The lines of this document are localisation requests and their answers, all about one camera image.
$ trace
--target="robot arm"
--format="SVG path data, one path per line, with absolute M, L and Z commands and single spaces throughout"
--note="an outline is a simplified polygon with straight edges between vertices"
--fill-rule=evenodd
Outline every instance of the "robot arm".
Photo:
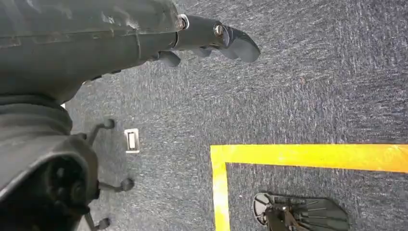
M 57 103 L 85 81 L 146 61 L 177 66 L 172 51 L 219 50 L 244 62 L 260 55 L 246 33 L 178 14 L 169 0 L 0 0 L 0 24 L 0 95 L 42 94 Z

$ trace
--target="gray carpet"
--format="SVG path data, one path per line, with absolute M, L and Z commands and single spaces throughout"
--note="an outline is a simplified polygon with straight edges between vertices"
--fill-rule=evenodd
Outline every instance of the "gray carpet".
M 101 177 L 136 180 L 103 193 L 96 219 L 112 231 L 214 230 L 211 144 L 407 143 L 406 0 L 179 0 L 181 12 L 220 19 L 258 43 L 256 63 L 180 52 L 177 68 L 148 63 L 85 85 L 66 104 L 75 131 L 104 117 L 95 149 Z M 139 128 L 141 153 L 123 130 Z M 231 231 L 263 230 L 250 210 L 259 190 L 327 196 L 353 231 L 405 231 L 408 175 L 228 165 Z

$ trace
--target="metal bolt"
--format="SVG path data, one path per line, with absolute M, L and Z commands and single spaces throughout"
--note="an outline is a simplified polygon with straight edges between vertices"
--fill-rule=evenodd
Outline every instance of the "metal bolt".
M 216 25 L 216 26 L 214 27 L 214 33 L 215 33 L 215 35 L 217 35 L 217 36 L 223 35 L 223 34 L 224 34 L 224 28 L 222 27 L 222 25 Z
M 176 21 L 176 27 L 177 29 L 183 30 L 186 28 L 186 21 L 182 18 L 178 18 Z

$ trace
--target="black plastic part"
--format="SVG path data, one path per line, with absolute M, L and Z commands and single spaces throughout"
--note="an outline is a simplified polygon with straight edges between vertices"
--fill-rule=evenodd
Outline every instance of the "black plastic part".
M 192 49 L 191 50 L 195 55 L 197 55 L 198 57 L 201 58 L 205 58 L 211 55 L 211 50 L 210 49 L 206 49 L 206 48 L 202 48 L 199 47 L 197 49 Z
M 178 66 L 181 59 L 171 51 L 160 51 L 158 60 L 170 67 Z
M 276 216 L 280 216 L 279 218 L 286 224 L 288 230 L 349 230 L 346 212 L 327 198 L 288 197 L 267 192 L 258 193 L 253 201 L 253 211 L 259 224 L 269 226 L 265 212 L 271 210 Z

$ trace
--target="yellow floor marking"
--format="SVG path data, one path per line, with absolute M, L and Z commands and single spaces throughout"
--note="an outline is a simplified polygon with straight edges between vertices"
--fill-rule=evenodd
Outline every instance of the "yellow floor marking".
M 408 145 L 273 144 L 211 146 L 216 231 L 230 231 L 226 163 L 408 173 Z

